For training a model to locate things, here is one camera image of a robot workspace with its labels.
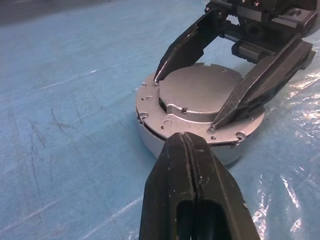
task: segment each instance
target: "screw hole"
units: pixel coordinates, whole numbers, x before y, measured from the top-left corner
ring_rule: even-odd
[[[149,114],[147,112],[141,112],[139,113],[139,117],[141,120],[146,119],[147,117],[149,117]]]
[[[239,142],[246,139],[246,134],[242,131],[238,131],[235,133],[236,138],[239,140]]]
[[[213,128],[210,127],[206,132],[207,132],[208,134],[210,134],[210,135],[213,135],[213,134],[216,133],[216,130],[214,130]]]
[[[165,121],[163,122],[163,125],[164,125],[164,126],[170,126],[171,124],[172,124],[172,121],[169,120],[169,119],[167,119],[167,120],[165,120]]]
[[[298,17],[301,14],[301,10],[298,8],[292,9],[289,11],[289,16]]]

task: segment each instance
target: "plastic wrap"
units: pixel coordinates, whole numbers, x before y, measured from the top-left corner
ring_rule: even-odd
[[[0,239],[138,239],[155,159],[136,129],[136,89],[205,4],[0,1]],[[320,33],[305,40],[312,64],[267,104],[229,169],[262,240],[319,238]],[[231,46],[217,39],[200,62],[245,74]]]

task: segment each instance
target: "mounting hole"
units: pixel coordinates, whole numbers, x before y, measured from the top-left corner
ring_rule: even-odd
[[[181,109],[181,113],[185,115],[185,114],[187,114],[187,110],[188,110],[188,109],[187,109],[186,107],[183,107],[183,108]]]
[[[239,142],[246,139],[246,134],[243,131],[238,131],[235,133],[236,138],[239,140]]]
[[[169,120],[169,119],[167,119],[167,120],[165,120],[165,121],[163,122],[163,125],[164,125],[164,126],[170,126],[171,124],[172,124],[172,121]]]
[[[213,128],[210,127],[206,132],[207,132],[208,134],[210,134],[210,135],[213,135],[213,134],[216,133],[216,130],[214,130]]]
[[[149,117],[149,114],[147,112],[141,112],[139,113],[139,118],[141,120],[146,119],[147,117]]]
[[[291,17],[298,17],[301,14],[301,10],[298,8],[292,9],[289,11],[289,16]]]

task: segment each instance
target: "black plastic part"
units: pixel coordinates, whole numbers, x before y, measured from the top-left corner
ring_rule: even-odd
[[[316,10],[317,7],[317,0],[227,0],[224,2],[257,11],[268,11],[275,16],[285,11],[288,6],[310,11]]]
[[[300,69],[305,69],[314,57],[312,44],[302,41],[296,34],[274,56],[261,59],[235,87],[212,123],[215,129],[241,120],[253,110],[263,106],[287,84]]]
[[[165,143],[144,189],[139,240],[258,240],[235,179],[192,133]]]
[[[167,49],[155,72],[154,80],[162,81],[173,71],[190,67],[204,54],[204,48],[220,33],[227,16],[218,17],[218,9],[210,9],[182,33]]]

